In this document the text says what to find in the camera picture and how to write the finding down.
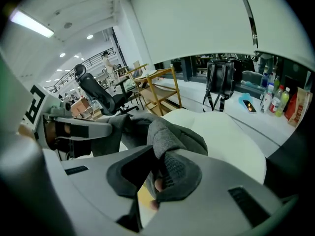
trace ceiling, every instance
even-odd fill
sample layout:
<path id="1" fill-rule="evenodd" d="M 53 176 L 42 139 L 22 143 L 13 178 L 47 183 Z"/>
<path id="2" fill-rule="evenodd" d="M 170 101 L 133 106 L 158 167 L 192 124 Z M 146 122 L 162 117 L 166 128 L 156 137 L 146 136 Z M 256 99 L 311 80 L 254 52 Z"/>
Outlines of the ceiling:
<path id="1" fill-rule="evenodd" d="M 116 24 L 119 0 L 24 0 L 18 8 L 54 31 L 46 38 L 8 22 L 0 47 L 13 73 L 23 82 L 41 81 L 55 72 L 60 53 L 78 53 L 89 34 Z"/>

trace ceiling light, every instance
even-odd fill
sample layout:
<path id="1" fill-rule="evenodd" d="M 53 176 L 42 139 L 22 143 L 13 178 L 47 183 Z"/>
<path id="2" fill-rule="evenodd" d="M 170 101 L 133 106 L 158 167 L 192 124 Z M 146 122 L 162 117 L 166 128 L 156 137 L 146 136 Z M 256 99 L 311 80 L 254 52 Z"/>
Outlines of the ceiling light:
<path id="1" fill-rule="evenodd" d="M 15 9 L 10 15 L 10 20 L 16 24 L 29 28 L 39 34 L 42 34 L 45 37 L 51 37 L 54 35 L 54 32 L 38 21 L 34 20 L 30 16 L 26 15 L 24 12 L 21 12 Z"/>

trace smartphone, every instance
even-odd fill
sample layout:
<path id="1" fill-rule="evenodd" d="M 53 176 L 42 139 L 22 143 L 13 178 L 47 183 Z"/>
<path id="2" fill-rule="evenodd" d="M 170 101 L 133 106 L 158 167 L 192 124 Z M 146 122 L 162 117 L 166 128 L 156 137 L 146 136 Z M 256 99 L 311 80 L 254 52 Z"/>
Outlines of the smartphone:
<path id="1" fill-rule="evenodd" d="M 243 100 L 245 107 L 247 108 L 248 112 L 250 113 L 256 113 L 256 110 L 252 103 L 249 100 Z"/>

